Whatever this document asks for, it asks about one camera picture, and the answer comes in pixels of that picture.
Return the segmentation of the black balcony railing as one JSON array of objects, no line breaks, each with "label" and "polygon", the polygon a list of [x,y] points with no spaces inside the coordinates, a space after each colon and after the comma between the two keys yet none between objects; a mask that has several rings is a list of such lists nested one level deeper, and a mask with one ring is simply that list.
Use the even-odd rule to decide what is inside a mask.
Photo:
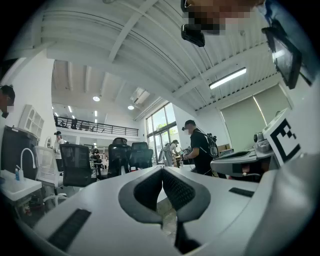
[{"label": "black balcony railing", "polygon": [[136,128],[123,127],[117,125],[95,123],[91,121],[78,120],[68,117],[54,117],[54,123],[57,128],[65,128],[71,130],[79,130],[86,132],[94,132],[107,135],[122,135],[122,136],[134,136],[139,135],[139,130]]}]

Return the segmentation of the black chest-mounted tablet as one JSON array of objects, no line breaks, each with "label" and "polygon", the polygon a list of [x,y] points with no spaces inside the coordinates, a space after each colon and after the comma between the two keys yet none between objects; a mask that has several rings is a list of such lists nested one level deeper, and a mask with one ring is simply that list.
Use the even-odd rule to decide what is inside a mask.
[{"label": "black chest-mounted tablet", "polygon": [[281,24],[275,20],[271,26],[261,29],[267,39],[272,53],[275,69],[281,74],[285,85],[290,89],[296,87],[302,65],[302,54],[289,40]]}]

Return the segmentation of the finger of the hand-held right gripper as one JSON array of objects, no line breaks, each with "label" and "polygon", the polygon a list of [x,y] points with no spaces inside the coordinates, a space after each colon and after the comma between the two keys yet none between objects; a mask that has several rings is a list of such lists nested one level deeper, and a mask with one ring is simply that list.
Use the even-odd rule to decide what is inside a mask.
[{"label": "finger of the hand-held right gripper", "polygon": [[244,177],[243,165],[256,162],[258,157],[256,152],[245,150],[226,154],[211,161],[211,169],[218,174],[229,175],[232,177]]}]

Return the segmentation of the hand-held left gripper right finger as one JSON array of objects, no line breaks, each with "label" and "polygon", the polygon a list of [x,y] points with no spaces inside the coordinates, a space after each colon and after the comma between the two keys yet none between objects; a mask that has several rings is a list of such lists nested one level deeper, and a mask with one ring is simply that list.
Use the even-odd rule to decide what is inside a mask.
[{"label": "hand-held left gripper right finger", "polygon": [[211,242],[226,229],[259,185],[163,167],[162,186],[176,211],[174,246],[186,254]]}]

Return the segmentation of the white arched wall cabinet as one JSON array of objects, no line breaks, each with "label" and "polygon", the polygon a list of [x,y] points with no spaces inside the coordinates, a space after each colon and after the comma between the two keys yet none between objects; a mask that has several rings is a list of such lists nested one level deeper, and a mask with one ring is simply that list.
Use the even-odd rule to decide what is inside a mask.
[{"label": "white arched wall cabinet", "polygon": [[18,127],[40,139],[44,123],[44,119],[36,109],[32,105],[26,104],[19,120]]}]

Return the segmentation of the tall glass window wall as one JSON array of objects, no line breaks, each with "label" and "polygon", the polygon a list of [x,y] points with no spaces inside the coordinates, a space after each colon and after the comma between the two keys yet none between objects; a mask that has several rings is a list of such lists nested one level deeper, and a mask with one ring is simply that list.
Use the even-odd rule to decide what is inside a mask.
[{"label": "tall glass window wall", "polygon": [[173,104],[167,103],[145,120],[146,141],[153,150],[152,163],[164,164],[165,157],[159,160],[163,147],[173,140],[180,140]]}]

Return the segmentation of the white curved faucet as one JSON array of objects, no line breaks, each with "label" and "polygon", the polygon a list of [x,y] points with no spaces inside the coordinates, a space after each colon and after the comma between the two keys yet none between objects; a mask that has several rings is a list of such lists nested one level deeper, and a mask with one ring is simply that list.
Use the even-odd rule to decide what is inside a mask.
[{"label": "white curved faucet", "polygon": [[33,151],[30,149],[30,148],[24,148],[20,154],[20,169],[22,171],[24,171],[24,168],[23,168],[23,156],[24,156],[24,153],[25,152],[29,152],[31,154],[31,158],[32,158],[32,168],[35,169],[36,168],[36,162],[35,162],[35,156],[34,156],[34,153]]}]

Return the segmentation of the black office chair with headrest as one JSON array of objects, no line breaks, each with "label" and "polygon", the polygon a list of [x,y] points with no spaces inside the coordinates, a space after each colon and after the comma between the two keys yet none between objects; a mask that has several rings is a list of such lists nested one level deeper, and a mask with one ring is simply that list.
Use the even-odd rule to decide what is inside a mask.
[{"label": "black office chair with headrest", "polygon": [[130,172],[128,155],[131,152],[131,146],[127,142],[126,138],[117,137],[108,146],[108,178],[121,176]]},{"label": "black office chair with headrest", "polygon": [[131,172],[152,167],[153,150],[146,142],[133,142],[129,155]]}]

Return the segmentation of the white sink basin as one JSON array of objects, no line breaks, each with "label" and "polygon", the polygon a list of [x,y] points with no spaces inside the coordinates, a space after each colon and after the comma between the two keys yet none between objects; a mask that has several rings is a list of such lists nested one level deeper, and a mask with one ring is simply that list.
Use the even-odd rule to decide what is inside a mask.
[{"label": "white sink basin", "polygon": [[24,178],[22,181],[16,180],[16,175],[7,170],[1,170],[0,177],[4,179],[4,182],[0,185],[1,192],[13,202],[42,188],[40,181],[29,178]]}]

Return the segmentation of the long ceiling tube light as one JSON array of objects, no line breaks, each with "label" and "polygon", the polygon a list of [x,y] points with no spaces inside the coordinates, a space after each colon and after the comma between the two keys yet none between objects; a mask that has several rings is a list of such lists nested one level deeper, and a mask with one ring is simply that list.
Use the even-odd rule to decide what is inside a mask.
[{"label": "long ceiling tube light", "polygon": [[211,90],[213,90],[213,89],[215,89],[215,88],[217,88],[217,87],[219,87],[219,86],[221,86],[221,85],[223,85],[225,83],[228,83],[229,81],[231,81],[231,80],[233,80],[233,79],[235,79],[235,78],[237,78],[239,76],[242,76],[242,75],[246,74],[246,72],[247,72],[247,68],[246,67],[243,67],[243,68],[241,68],[239,70],[236,70],[236,71],[232,72],[231,74],[229,74],[227,76],[224,76],[224,77],[222,77],[221,79],[218,79],[215,82],[212,82],[209,85],[209,88]]}]

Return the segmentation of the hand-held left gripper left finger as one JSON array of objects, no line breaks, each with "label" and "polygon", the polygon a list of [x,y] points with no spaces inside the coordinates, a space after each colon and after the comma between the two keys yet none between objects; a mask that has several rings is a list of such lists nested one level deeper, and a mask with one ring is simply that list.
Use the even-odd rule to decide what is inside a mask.
[{"label": "hand-held left gripper left finger", "polygon": [[34,232],[49,253],[65,256],[175,256],[156,203],[161,168],[95,182],[47,213]]}]

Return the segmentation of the grey window roller blind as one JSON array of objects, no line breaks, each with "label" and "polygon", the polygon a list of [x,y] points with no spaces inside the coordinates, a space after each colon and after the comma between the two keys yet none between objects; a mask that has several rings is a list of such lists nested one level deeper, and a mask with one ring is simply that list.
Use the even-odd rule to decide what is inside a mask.
[{"label": "grey window roller blind", "polygon": [[221,114],[235,152],[251,148],[254,145],[254,135],[266,126],[253,96],[223,108]]},{"label": "grey window roller blind", "polygon": [[281,112],[284,109],[291,109],[288,98],[279,85],[270,87],[253,97],[266,125],[276,117],[278,112]]}]

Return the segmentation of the person's light blue shirt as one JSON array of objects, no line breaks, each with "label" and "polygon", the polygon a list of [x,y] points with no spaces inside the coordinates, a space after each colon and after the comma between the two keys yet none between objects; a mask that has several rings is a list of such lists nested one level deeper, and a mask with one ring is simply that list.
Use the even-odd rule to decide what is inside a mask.
[{"label": "person's light blue shirt", "polygon": [[320,60],[302,26],[278,0],[263,0],[256,8],[270,27],[282,30],[287,39],[301,52],[302,75],[307,81],[313,83],[320,71]]}]

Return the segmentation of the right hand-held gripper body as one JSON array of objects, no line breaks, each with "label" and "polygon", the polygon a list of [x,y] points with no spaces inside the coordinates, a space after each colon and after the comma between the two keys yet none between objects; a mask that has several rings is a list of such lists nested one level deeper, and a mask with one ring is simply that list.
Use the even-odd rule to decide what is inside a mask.
[{"label": "right hand-held gripper body", "polygon": [[288,122],[290,108],[278,111],[275,117],[253,135],[256,161],[249,165],[249,175],[255,180],[271,170],[280,169],[300,151],[297,136]]}]

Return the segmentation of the ceiling air conditioner unit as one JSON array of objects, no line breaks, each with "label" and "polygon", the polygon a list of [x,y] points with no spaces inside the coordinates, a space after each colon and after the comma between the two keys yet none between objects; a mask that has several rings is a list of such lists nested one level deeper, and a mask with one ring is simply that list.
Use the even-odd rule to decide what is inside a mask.
[{"label": "ceiling air conditioner unit", "polygon": [[147,90],[138,87],[131,95],[130,100],[134,104],[142,104],[149,96],[150,93]]}]

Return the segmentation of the white mesh chair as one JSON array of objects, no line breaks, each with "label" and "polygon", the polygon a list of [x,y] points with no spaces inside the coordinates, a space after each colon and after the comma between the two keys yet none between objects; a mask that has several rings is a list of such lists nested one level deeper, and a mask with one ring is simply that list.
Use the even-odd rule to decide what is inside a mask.
[{"label": "white mesh chair", "polygon": [[63,186],[63,172],[58,170],[57,161],[54,151],[48,147],[35,146],[37,174],[36,180],[40,181],[43,186],[53,189],[54,194],[48,195],[43,202],[53,200],[54,206],[59,205],[59,201],[66,200],[65,193],[58,193],[57,189]]}]

